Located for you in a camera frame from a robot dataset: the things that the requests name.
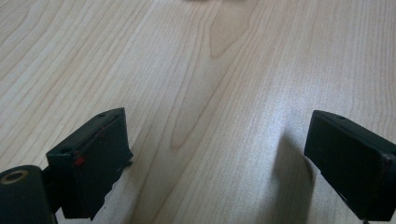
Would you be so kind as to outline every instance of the wood grain pattern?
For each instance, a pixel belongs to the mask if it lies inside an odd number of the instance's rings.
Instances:
[[[93,223],[361,223],[309,120],[396,142],[395,85],[392,0],[0,1],[0,170],[123,106],[134,165]]]

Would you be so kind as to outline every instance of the table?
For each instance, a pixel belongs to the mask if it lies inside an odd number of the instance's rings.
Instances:
[[[93,223],[361,223],[309,120],[396,142],[395,83],[392,0],[2,0],[0,168],[125,107],[134,164]]]

